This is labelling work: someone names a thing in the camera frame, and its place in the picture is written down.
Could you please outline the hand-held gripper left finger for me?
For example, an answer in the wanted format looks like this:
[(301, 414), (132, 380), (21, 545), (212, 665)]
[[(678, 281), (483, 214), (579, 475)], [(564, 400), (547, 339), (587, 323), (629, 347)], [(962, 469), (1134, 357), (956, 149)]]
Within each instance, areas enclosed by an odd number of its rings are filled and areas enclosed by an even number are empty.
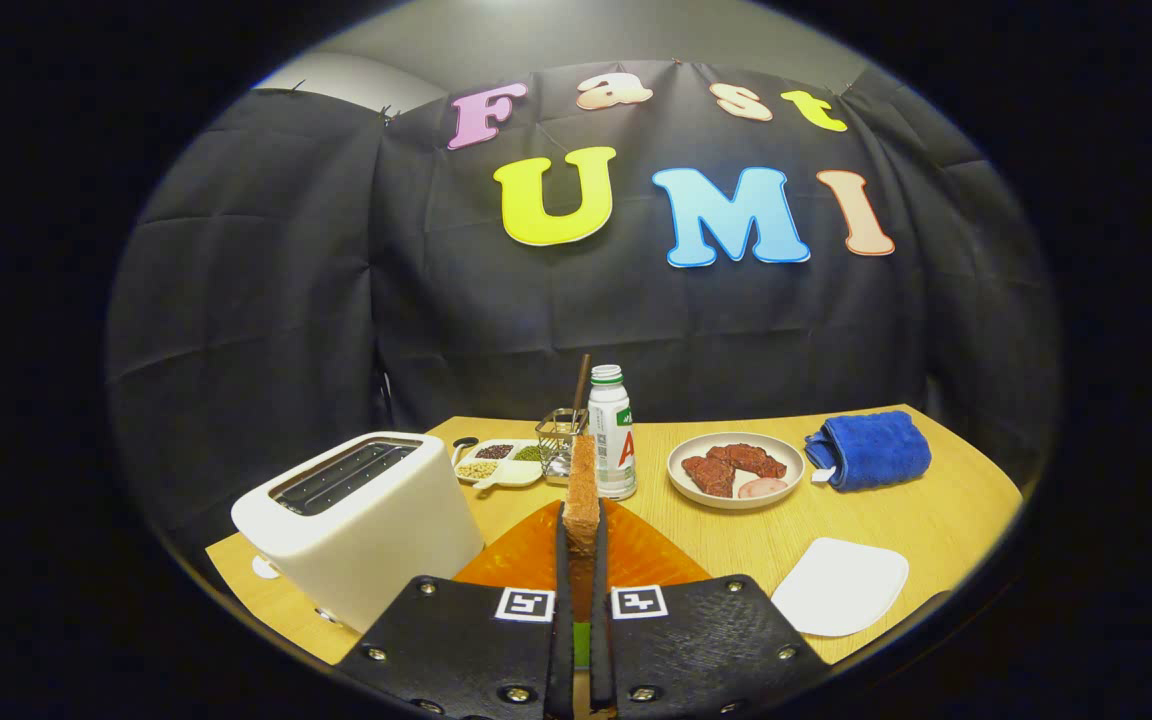
[(564, 505), (488, 544), (457, 578), (417, 575), (338, 664), (444, 719), (571, 719), (575, 638)]

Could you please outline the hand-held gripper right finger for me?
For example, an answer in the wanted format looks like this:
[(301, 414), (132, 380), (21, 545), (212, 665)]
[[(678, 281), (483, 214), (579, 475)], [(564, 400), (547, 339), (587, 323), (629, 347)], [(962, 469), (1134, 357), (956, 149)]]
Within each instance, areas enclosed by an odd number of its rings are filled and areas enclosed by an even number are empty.
[(613, 585), (609, 506), (600, 511), (591, 710), (617, 719), (749, 719), (823, 683), (829, 664), (748, 575)]

